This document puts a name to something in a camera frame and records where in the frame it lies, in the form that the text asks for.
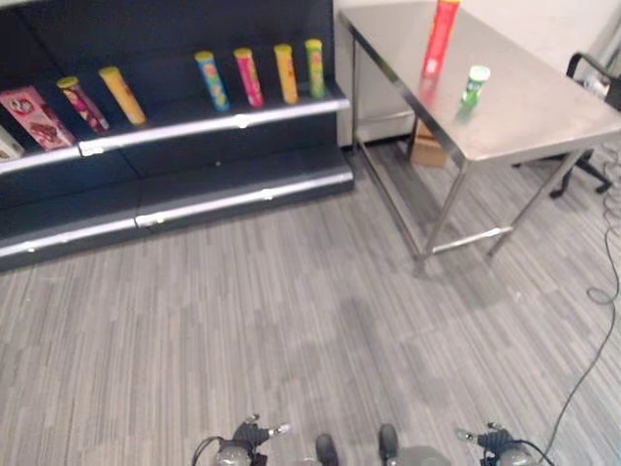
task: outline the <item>green can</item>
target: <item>green can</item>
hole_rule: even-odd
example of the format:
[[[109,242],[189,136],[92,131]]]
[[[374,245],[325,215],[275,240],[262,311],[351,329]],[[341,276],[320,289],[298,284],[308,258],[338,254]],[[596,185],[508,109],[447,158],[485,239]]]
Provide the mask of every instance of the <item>green can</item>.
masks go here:
[[[322,99],[326,95],[326,84],[323,80],[323,44],[318,39],[308,39],[305,42],[307,60],[309,62],[310,95],[315,99]]]
[[[489,80],[491,74],[491,70],[486,66],[473,66],[468,75],[468,83],[462,95],[462,102],[467,105],[475,105],[478,102],[483,85]]]

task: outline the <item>shelf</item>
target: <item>shelf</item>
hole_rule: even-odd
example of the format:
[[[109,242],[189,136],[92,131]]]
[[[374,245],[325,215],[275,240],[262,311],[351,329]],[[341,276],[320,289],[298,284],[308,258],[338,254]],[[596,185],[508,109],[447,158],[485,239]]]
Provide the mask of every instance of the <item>shelf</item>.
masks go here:
[[[6,209],[0,211],[0,270],[352,187],[339,148],[319,147]]]
[[[41,2],[43,0],[0,0],[0,10],[11,7],[21,7],[28,3]]]
[[[286,105],[281,100],[268,101],[266,106],[259,110],[252,109],[249,105],[240,105],[232,107],[228,112],[217,113],[210,107],[207,97],[172,103],[162,108],[156,115],[149,116],[149,121],[144,127],[134,128],[127,124],[106,133],[106,136],[80,141],[71,148],[25,155],[18,160],[0,163],[0,176],[144,143],[193,134],[244,129],[293,118],[331,114],[349,108],[349,101],[335,83],[327,83],[327,88],[327,96],[320,100],[301,96],[295,105]]]

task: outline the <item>white lid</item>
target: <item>white lid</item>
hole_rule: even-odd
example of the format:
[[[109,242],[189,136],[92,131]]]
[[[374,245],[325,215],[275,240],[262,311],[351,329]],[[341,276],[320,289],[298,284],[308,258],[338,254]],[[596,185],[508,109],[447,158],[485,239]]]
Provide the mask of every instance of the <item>white lid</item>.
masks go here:
[[[473,81],[479,81],[481,83],[489,80],[491,74],[492,70],[490,70],[486,66],[475,65],[470,69],[470,79]]]

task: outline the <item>white box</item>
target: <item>white box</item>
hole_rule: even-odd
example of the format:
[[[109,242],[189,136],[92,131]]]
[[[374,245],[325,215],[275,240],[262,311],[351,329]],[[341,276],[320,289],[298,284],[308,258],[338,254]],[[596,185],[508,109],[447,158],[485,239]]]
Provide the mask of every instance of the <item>white box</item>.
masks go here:
[[[0,163],[15,160],[23,155],[23,147],[0,126]]]

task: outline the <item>stainless steel table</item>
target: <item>stainless steel table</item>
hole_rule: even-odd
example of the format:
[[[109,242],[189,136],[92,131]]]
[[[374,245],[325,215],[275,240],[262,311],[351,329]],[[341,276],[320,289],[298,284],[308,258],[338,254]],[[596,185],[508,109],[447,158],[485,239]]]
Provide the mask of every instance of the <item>stainless steel table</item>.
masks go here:
[[[353,37],[354,153],[358,147],[361,149],[395,221],[406,233],[406,240],[422,263],[432,254],[500,235],[489,251],[493,255],[538,201],[572,168],[583,150],[610,140],[621,131],[621,116],[616,111],[463,9],[459,12],[441,75],[435,80],[421,78],[435,8],[432,3],[406,3],[345,9],[340,13],[341,21]],[[422,250],[418,249],[357,134],[359,48],[375,62],[459,167],[459,174]],[[472,65],[488,66],[492,76],[483,87],[479,103],[468,112],[461,108],[460,99]],[[464,182],[476,169],[565,152],[568,155],[560,167],[511,225],[448,244],[437,244]]]

